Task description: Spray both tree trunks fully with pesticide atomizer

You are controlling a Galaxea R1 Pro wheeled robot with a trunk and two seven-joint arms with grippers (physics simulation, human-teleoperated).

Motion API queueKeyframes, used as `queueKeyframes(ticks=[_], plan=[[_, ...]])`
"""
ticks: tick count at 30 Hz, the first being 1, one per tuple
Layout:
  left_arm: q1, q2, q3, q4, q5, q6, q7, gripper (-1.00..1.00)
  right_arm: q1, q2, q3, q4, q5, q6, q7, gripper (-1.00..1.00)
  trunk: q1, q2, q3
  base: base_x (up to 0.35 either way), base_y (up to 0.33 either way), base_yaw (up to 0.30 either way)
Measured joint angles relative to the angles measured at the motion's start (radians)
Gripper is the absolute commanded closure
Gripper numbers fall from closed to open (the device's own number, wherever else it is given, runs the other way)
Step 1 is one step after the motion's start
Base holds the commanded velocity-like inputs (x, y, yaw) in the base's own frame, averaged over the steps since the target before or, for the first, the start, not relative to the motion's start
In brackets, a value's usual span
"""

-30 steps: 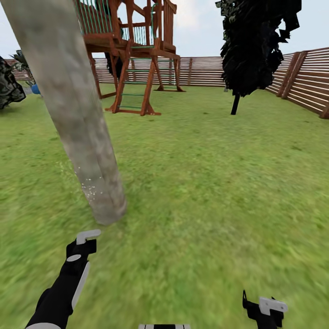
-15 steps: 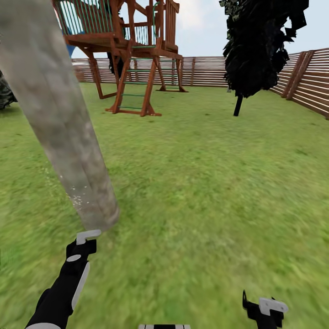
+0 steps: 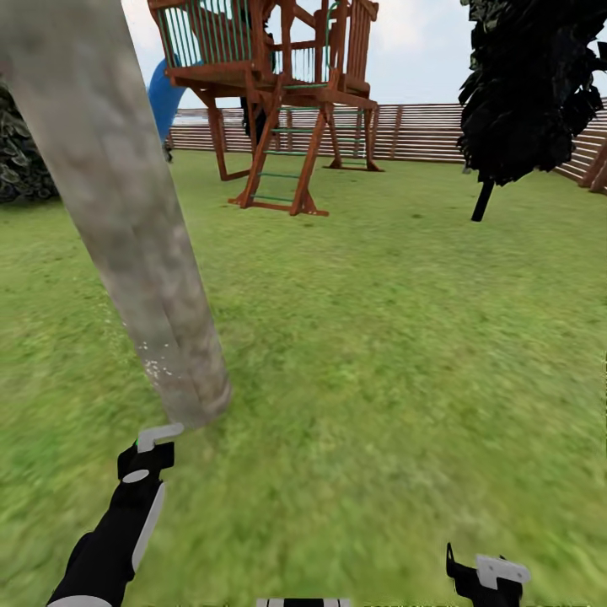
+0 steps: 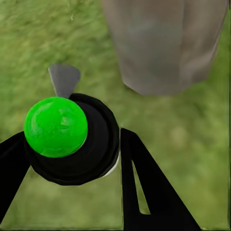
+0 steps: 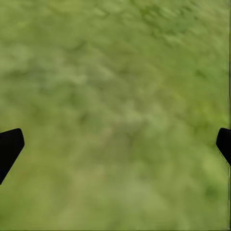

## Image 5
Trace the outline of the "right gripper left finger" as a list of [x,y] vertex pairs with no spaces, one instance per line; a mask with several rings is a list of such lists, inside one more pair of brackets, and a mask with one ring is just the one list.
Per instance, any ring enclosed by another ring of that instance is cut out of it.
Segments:
[[0,185],[25,146],[20,128],[0,133]]

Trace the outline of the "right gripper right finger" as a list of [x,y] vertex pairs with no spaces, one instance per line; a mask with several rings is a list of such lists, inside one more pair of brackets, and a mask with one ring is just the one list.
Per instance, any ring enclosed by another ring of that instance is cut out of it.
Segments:
[[219,129],[216,145],[231,166],[231,130]]

